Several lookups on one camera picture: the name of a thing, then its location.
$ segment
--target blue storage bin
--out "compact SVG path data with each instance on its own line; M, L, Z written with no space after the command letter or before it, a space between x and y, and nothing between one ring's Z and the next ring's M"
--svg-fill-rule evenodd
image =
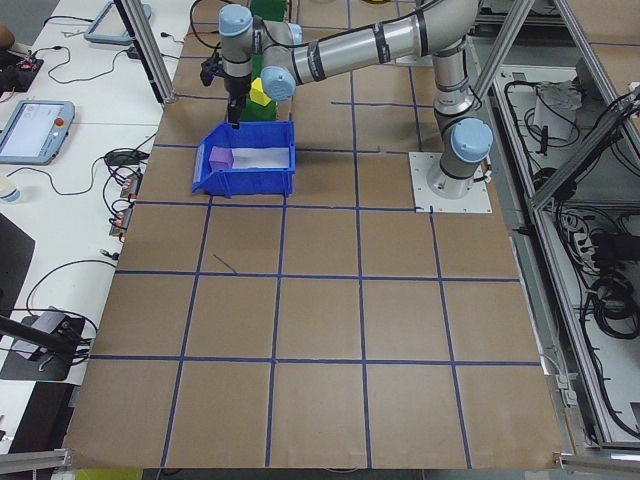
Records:
M213 147L289 149L287 168L246 168L212 170L209 156ZM293 122L246 122L234 130L221 123L200 143L196 154L192 192L203 189L211 195L283 194L293 192L296 171Z

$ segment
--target tablet screen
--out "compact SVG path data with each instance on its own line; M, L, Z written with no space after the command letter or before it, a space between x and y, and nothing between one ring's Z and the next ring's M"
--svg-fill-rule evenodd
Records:
M26 103L16 117L0 156L37 157L42 152L53 122L60 116L62 105Z

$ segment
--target cardboard surface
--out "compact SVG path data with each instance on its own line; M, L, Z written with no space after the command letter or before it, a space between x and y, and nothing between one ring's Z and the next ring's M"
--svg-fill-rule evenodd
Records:
M159 465L177 370L163 360L91 360L64 442L74 467Z
M629 93L631 82L640 82L640 45L593 45L618 95Z
M302 0L298 20L309 40L394 7ZM79 465L551 466L495 192L492 215L413 212L406 152L442 149L432 70L299 87L293 195L210 198L189 193L226 109L197 78L209 53L187 36L66 441Z
M569 0L590 43L640 44L640 10L636 0Z

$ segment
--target yellow block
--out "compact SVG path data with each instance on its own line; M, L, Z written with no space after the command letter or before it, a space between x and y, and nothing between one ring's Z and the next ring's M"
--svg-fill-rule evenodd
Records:
M252 102L257 103L258 105L262 105L266 107L271 103L271 99L264 93L262 89L262 79L260 77L256 78L251 84L251 91L249 92L249 97Z

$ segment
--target robotic arm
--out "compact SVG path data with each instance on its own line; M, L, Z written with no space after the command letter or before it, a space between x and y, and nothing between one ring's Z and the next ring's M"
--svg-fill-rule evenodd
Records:
M489 127L470 114L474 94L465 65L465 35L480 3L431 0L395 20L309 43L302 43L298 25L266 21L253 17L246 7L227 5L220 11L221 54L210 59L209 67L224 78L229 93L228 121L237 128L251 89L255 54L262 55L264 91L276 101L291 98L297 85L406 55L432 54L438 91L434 107L445 154L430 183L439 195L460 198L470 188L469 182L493 142Z

